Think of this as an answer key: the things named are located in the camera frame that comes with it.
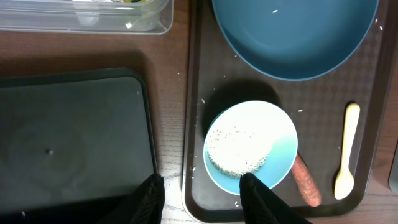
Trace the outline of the yellow green snack wrapper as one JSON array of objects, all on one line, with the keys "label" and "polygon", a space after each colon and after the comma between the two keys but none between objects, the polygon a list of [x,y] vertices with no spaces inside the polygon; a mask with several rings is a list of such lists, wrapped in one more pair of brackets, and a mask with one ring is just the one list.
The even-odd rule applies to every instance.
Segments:
[{"label": "yellow green snack wrapper", "polygon": [[145,3],[148,2],[149,0],[106,0],[108,2],[116,2],[116,3]]}]

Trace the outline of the cream plastic spoon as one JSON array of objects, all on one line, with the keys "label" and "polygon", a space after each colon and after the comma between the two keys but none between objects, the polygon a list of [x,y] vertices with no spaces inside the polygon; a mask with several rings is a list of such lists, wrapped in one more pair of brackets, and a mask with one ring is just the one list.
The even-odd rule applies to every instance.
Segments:
[{"label": "cream plastic spoon", "polygon": [[351,150],[359,121],[360,106],[357,103],[350,103],[346,107],[343,126],[343,140],[341,146],[340,169],[336,176],[334,196],[337,200],[346,198],[354,187],[354,177],[349,170]]}]

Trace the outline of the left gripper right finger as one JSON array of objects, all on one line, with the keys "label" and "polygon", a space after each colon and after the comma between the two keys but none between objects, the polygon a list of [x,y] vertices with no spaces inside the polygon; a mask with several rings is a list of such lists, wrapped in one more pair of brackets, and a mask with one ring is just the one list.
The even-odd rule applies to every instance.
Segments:
[{"label": "left gripper right finger", "polygon": [[311,224],[254,174],[242,175],[239,188],[245,224]]}]

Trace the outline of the dark blue plate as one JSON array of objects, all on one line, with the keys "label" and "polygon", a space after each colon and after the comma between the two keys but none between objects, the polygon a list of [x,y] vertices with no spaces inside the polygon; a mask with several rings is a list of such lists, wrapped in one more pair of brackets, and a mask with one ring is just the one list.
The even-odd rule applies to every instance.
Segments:
[{"label": "dark blue plate", "polygon": [[378,0],[213,0],[218,25],[252,68],[279,80],[320,77],[360,46]]}]

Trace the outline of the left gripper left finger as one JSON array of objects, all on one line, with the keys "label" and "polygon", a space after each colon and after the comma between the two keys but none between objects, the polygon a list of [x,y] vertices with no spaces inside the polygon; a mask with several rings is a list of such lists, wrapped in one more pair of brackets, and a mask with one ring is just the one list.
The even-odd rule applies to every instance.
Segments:
[{"label": "left gripper left finger", "polygon": [[164,204],[164,178],[152,174],[96,224],[160,224]]}]

